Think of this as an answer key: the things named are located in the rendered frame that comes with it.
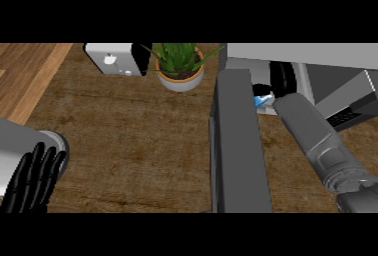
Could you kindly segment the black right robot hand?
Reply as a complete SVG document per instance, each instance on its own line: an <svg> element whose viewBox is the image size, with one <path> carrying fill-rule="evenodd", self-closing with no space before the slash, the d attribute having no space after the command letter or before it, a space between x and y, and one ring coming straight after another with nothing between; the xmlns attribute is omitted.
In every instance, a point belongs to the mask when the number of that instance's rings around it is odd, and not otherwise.
<svg viewBox="0 0 378 256"><path fill-rule="evenodd" d="M268 63L270 69L270 83L254 84L252 92L255 96L266 96L273 94L276 98L283 97L286 94L297 92L297 78L289 62L271 61Z"/></svg>

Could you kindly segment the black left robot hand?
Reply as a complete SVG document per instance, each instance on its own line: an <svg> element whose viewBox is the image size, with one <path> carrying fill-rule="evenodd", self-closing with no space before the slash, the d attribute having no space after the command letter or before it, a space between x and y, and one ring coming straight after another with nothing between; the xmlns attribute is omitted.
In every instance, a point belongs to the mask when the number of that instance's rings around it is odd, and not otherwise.
<svg viewBox="0 0 378 256"><path fill-rule="evenodd" d="M47 204L57 182L65 151L38 142L17 163L0 204L0 213L38 214L47 212Z"/></svg>

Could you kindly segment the white and blue milk carton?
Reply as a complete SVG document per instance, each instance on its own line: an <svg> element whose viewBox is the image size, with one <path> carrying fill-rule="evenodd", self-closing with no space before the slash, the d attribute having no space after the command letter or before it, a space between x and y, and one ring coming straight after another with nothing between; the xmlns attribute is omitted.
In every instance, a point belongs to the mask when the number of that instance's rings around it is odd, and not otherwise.
<svg viewBox="0 0 378 256"><path fill-rule="evenodd" d="M255 96L254 97L254 105L255 105L255 109L257 112L260 114L266 114L266 115L274 115L274 109L273 109L273 95L266 95L266 96Z"/></svg>

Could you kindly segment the grey microwave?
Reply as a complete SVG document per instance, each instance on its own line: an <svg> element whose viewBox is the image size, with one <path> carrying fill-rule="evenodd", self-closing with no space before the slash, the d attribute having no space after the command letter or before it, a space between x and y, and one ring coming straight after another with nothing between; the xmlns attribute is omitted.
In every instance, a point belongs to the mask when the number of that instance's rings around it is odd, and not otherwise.
<svg viewBox="0 0 378 256"><path fill-rule="evenodd" d="M378 117L378 43L223 43L218 70L246 69L268 84L268 61L289 62L297 92L336 131Z"/></svg>

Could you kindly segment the green plant in white pot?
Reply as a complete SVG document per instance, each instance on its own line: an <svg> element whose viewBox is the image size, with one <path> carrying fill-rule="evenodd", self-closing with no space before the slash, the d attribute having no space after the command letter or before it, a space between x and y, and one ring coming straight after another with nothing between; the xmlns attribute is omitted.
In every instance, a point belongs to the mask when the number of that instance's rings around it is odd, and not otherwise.
<svg viewBox="0 0 378 256"><path fill-rule="evenodd" d="M164 87L174 92L190 91L203 79L206 60L224 49L217 47L203 54L195 43L153 43L143 49L155 57L153 69Z"/></svg>

